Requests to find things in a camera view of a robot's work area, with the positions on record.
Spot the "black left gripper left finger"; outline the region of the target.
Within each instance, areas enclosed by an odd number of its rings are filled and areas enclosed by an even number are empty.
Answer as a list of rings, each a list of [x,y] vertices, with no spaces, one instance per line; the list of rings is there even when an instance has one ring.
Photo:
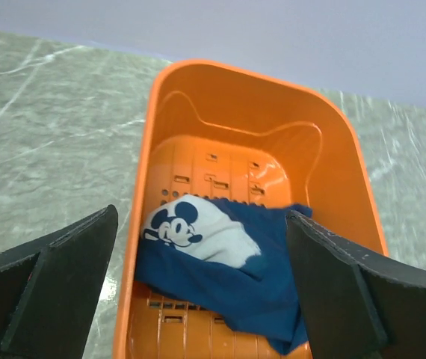
[[[81,358],[113,251],[109,205],[0,252],[0,358]]]

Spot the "blue Mickey Mouse t-shirt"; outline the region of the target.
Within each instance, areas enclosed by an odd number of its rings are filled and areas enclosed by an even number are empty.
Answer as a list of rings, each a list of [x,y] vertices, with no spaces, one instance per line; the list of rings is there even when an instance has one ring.
[[[191,194],[161,205],[140,231],[135,280],[259,334],[281,355],[307,341],[286,244],[286,217],[308,206],[266,208]]]

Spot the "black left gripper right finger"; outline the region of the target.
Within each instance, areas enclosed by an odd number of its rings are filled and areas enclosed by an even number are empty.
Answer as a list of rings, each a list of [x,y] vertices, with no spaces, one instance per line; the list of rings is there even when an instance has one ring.
[[[426,271],[299,212],[286,242],[314,358],[426,358]]]

